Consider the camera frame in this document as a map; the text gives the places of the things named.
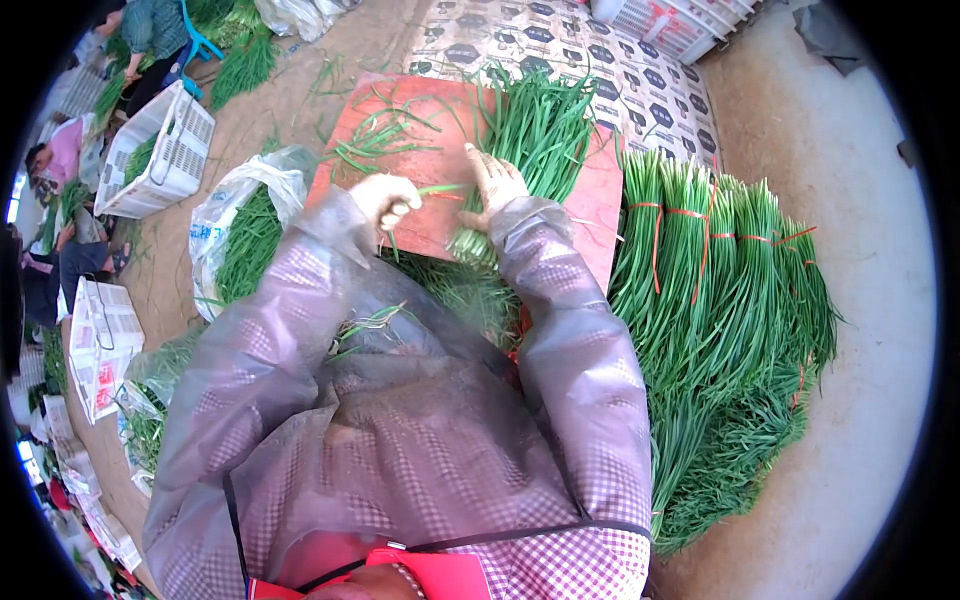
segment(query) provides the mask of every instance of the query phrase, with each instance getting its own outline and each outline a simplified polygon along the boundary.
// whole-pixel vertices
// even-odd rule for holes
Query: blue plastic chair
[[[210,60],[210,53],[213,53],[213,56],[218,59],[223,60],[224,53],[214,46],[213,42],[209,39],[197,33],[197,30],[193,27],[193,23],[190,22],[190,16],[186,13],[186,0],[180,0],[180,5],[183,7],[183,25],[186,26],[186,32],[190,35],[192,41],[186,59],[179,61],[181,65],[180,78],[183,80],[183,89],[197,100],[200,100],[203,98],[204,93],[197,87],[197,84],[192,79],[186,76],[186,65],[189,64],[195,56],[200,57],[200,60],[203,62],[207,62]]]

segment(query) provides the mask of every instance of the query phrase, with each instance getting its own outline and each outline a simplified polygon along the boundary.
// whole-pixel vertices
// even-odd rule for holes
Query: red cutting board
[[[387,105],[370,94],[372,86],[380,95],[392,100],[397,108],[408,100],[414,100],[408,108],[411,113],[427,118],[433,116],[431,123],[442,129],[436,132],[423,124],[416,123],[406,131],[420,139],[411,139],[421,146],[437,146],[439,151],[411,151],[386,155],[376,161],[383,173],[409,178],[416,187],[441,185],[448,183],[474,183],[473,175],[467,163],[464,151],[466,141],[476,142],[487,130],[487,124],[476,110],[477,88],[472,84],[462,84],[437,79],[428,79],[414,75],[380,75],[367,73],[360,78],[353,90],[344,111],[337,120],[327,149],[336,146],[334,140],[349,141],[353,132],[371,114],[386,108]],[[368,96],[363,102],[357,102]],[[483,90],[483,102],[488,110],[494,106],[494,92]],[[456,113],[454,118],[441,102],[441,98]],[[464,131],[457,124],[459,119]],[[610,134],[603,131],[590,140],[588,159],[580,171],[573,192],[564,202],[567,214],[575,219],[575,237],[573,246],[584,257],[587,266],[600,283],[604,292],[610,282],[613,263],[613,247],[616,243],[616,226],[619,219],[620,196],[623,186],[623,172],[616,164],[615,144]],[[319,202],[330,185],[330,171],[333,160],[322,162],[307,197],[307,205]],[[359,171],[345,165],[336,169],[337,185],[349,189],[364,178]],[[463,204],[470,188],[456,190],[445,196],[429,195],[423,198],[423,208],[406,216],[396,228],[396,244],[402,250],[436,256],[445,260],[453,257],[446,250],[457,228],[457,212]]]

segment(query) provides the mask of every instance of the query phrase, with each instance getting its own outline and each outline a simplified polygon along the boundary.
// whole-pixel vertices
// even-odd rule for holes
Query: white plastic crate
[[[70,425],[70,414],[66,410],[66,399],[63,396],[44,396],[43,405],[47,409],[47,429],[54,440],[69,440],[73,438],[73,427]]]
[[[80,277],[70,324],[70,356],[142,348],[143,342],[127,288]]]
[[[122,285],[77,282],[67,363],[87,420],[116,412],[113,398],[130,361],[143,349],[143,328]]]
[[[100,542],[101,547],[112,560],[119,560],[124,568],[133,572],[142,559],[136,551],[133,538],[127,529],[117,520],[117,517],[107,512],[100,500],[91,497],[78,496],[81,511],[86,518],[93,536]]]
[[[70,356],[67,363],[77,394],[90,424],[117,411],[114,397],[123,385],[123,373],[143,347],[102,351],[97,355]]]
[[[213,117],[183,89],[183,82],[161,91],[113,138],[94,214],[142,219],[196,193],[214,125]],[[130,154],[158,132],[147,169],[125,187],[124,170]]]
[[[594,0],[593,18],[693,64],[725,41],[756,0]]]
[[[97,474],[93,471],[93,463],[87,454],[84,444],[76,439],[54,439],[54,454],[60,466],[60,477],[63,485],[73,494],[83,494],[88,497],[100,497],[102,490]]]

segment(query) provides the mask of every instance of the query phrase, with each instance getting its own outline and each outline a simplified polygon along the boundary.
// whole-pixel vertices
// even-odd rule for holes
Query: crate handle
[[[84,274],[82,275],[82,278],[86,279],[86,276],[87,276],[87,275],[90,275],[91,277],[93,277],[93,274],[92,274],[91,272],[87,272],[87,273],[84,273]],[[93,327],[93,335],[96,336],[96,338],[97,338],[97,346],[99,346],[101,350],[106,350],[106,351],[116,350],[117,345],[116,345],[116,341],[113,339],[113,330],[110,329],[110,320],[107,318],[107,306],[104,304],[104,297],[103,297],[103,295],[100,293],[100,281],[97,281],[97,279],[94,278],[94,279],[93,279],[93,283],[94,283],[94,285],[95,285],[96,288],[97,288],[97,297],[100,299],[100,305],[104,307],[104,311],[103,311],[103,313],[104,313],[104,323],[107,324],[107,332],[110,334],[110,348],[107,348],[106,346],[104,346],[103,344],[101,344],[101,342],[100,342],[100,332],[97,331],[97,327],[95,327],[95,326]],[[93,317],[93,315],[94,315],[94,310],[93,310],[93,298],[88,298],[88,299],[87,299],[87,302],[89,302],[90,317]]]
[[[183,83],[182,83],[182,82],[178,82],[178,83],[180,84],[180,91],[177,92],[177,97],[174,99],[174,102],[173,102],[173,108],[174,108],[174,109],[171,110],[171,111],[169,111],[169,112],[167,113],[167,116],[163,117],[163,125],[160,126],[160,131],[161,131],[161,132],[167,131],[167,128],[170,127],[170,119],[174,118],[174,115],[177,114],[177,110],[178,110],[178,108],[180,108],[180,100],[183,98],[183,94],[186,92],[186,89],[183,88]],[[193,101],[193,96],[188,96],[188,97],[190,98],[190,101],[192,102],[192,101]],[[175,147],[175,148],[176,148],[177,144],[180,143],[180,137],[183,136],[183,132],[185,132],[185,131],[186,131],[186,127],[184,127],[183,124],[180,123],[180,131],[177,133],[177,139],[174,140],[174,147]],[[173,158],[173,150],[170,151],[170,158]],[[149,177],[150,177],[150,181],[151,181],[154,185],[157,185],[157,186],[159,186],[159,187],[162,187],[163,184],[167,181],[167,177],[170,176],[170,168],[171,168],[171,166],[172,166],[172,160],[168,160],[168,161],[167,161],[167,172],[163,174],[163,181],[157,181],[157,180],[154,179],[154,168],[156,167],[156,161],[154,161],[154,164],[152,164],[152,165],[150,166],[150,176],[149,176]]]

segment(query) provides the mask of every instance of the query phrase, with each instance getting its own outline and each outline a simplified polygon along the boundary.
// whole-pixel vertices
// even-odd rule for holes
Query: pink checkered sleeve
[[[331,188],[321,209],[286,232],[257,291],[200,338],[171,403],[144,525],[158,579],[181,552],[163,538],[189,540],[184,529],[202,531],[208,508],[223,504],[221,473],[285,420],[317,407],[323,395],[313,372],[347,317],[373,244],[353,199]]]
[[[564,209],[542,198],[491,220],[500,273],[533,319],[517,356],[524,393],[546,408],[590,515],[649,529],[646,388],[626,325],[571,239]]]

